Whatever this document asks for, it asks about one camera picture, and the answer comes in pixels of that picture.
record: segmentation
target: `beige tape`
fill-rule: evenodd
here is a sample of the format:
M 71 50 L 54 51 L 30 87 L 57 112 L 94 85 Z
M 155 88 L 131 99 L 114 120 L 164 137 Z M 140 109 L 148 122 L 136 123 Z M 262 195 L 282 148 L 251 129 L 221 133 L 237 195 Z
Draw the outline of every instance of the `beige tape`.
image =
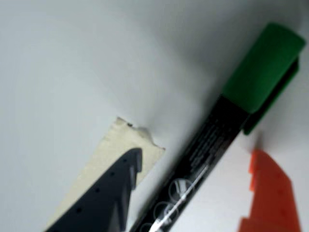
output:
M 56 209 L 47 227 L 68 210 L 118 158 L 134 147 L 142 148 L 143 153 L 142 172 L 137 176 L 138 185 L 165 150 L 156 146 L 147 133 L 135 129 L 123 119 L 117 118 L 99 143 L 89 163 L 78 175 L 68 194 Z

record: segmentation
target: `marker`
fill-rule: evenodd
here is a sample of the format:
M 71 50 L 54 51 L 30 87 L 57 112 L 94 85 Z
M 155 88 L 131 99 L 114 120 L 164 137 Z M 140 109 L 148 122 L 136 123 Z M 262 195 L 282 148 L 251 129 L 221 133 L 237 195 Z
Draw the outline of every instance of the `marker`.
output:
M 161 190 L 130 232 L 167 232 L 240 131 L 249 134 L 297 73 L 305 41 L 270 23 L 223 88 Z

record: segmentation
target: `white surface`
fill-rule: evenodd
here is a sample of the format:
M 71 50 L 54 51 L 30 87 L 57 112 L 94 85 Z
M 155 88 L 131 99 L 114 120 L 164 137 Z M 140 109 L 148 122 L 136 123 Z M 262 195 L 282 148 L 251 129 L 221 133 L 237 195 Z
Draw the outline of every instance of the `white surface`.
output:
M 134 218 L 270 20 L 309 40 L 307 0 L 1 0 L 1 231 L 42 231 L 116 116 L 167 149 L 132 195 Z M 293 180 L 309 231 L 308 62 L 306 47 L 301 72 L 255 133 L 237 138 L 172 232 L 236 231 L 250 209 L 257 132 Z

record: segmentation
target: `green marker cap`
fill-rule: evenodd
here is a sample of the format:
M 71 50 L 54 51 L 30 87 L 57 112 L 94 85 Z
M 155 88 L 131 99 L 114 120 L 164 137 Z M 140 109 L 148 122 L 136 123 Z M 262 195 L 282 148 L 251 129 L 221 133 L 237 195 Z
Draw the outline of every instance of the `green marker cap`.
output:
M 251 116 L 249 134 L 298 71 L 305 41 L 291 30 L 270 23 L 225 85 L 222 95 Z

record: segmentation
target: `orange plastic piece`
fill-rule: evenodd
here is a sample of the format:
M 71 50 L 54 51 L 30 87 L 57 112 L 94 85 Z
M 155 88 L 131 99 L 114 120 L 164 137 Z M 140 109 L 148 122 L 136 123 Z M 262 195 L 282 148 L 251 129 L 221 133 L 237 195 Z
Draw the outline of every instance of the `orange plastic piece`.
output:
M 280 166 L 264 151 L 255 150 L 249 172 L 254 199 L 239 232 L 300 232 L 292 182 Z

